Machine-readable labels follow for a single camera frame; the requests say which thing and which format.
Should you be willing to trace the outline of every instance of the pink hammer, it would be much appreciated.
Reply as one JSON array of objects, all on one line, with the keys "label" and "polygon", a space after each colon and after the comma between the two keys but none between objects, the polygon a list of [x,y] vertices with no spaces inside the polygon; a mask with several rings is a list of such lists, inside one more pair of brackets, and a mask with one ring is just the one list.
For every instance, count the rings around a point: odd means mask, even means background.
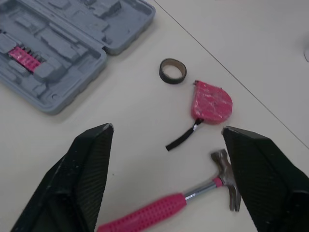
[{"label": "pink hammer", "polygon": [[230,210],[239,211],[241,196],[237,189],[231,164],[225,149],[214,152],[211,158],[219,168],[219,175],[211,182],[185,194],[176,193],[151,203],[134,213],[99,227],[97,232],[140,232],[178,213],[195,197],[221,186],[230,193]]}]

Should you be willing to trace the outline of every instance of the tool case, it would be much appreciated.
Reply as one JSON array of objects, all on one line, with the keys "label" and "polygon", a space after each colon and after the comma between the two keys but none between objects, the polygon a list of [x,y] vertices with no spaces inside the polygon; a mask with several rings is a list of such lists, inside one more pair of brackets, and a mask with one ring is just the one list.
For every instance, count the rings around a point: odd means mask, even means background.
[{"label": "tool case", "polygon": [[154,15],[143,0],[0,0],[0,81],[57,114]]}]

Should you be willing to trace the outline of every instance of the white table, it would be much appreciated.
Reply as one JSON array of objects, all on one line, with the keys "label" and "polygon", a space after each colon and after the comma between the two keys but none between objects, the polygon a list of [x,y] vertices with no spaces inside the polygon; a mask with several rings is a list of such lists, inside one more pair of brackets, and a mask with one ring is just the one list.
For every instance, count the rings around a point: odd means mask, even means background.
[{"label": "white table", "polygon": [[308,0],[156,0],[309,147]]},{"label": "white table", "polygon": [[[128,50],[110,57],[101,76],[59,115],[40,113],[0,86],[1,232],[12,228],[44,174],[73,139],[106,122],[113,123],[115,133],[98,224],[212,177],[217,169],[209,153],[225,146],[223,125],[203,124],[181,147],[165,149],[193,123],[189,109],[196,79],[231,95],[234,112],[224,125],[272,138],[309,174],[309,150],[154,1],[149,2],[157,9],[154,23]],[[183,84],[171,86],[158,76],[158,65],[167,57],[187,66]],[[244,203],[239,213],[231,213],[228,198],[225,188],[210,192],[150,231],[256,232]]]}]

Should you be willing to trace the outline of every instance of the claw of hammer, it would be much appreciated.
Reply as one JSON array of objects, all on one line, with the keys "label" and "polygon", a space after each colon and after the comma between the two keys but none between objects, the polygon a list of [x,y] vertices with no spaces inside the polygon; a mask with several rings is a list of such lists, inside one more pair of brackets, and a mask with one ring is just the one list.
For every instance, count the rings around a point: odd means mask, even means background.
[{"label": "claw of hammer", "polygon": [[223,185],[228,187],[230,192],[230,210],[238,212],[240,209],[241,195],[236,185],[232,166],[227,159],[226,150],[222,149],[213,152],[211,158],[218,165],[218,177],[222,180]]}]

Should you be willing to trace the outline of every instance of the hammer handle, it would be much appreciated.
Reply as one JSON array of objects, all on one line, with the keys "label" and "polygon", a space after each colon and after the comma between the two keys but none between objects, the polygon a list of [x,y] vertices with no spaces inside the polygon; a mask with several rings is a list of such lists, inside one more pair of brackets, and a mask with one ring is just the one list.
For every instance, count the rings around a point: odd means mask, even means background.
[{"label": "hammer handle", "polygon": [[181,193],[164,197],[134,213],[99,227],[97,232],[140,232],[166,220],[185,208]]}]

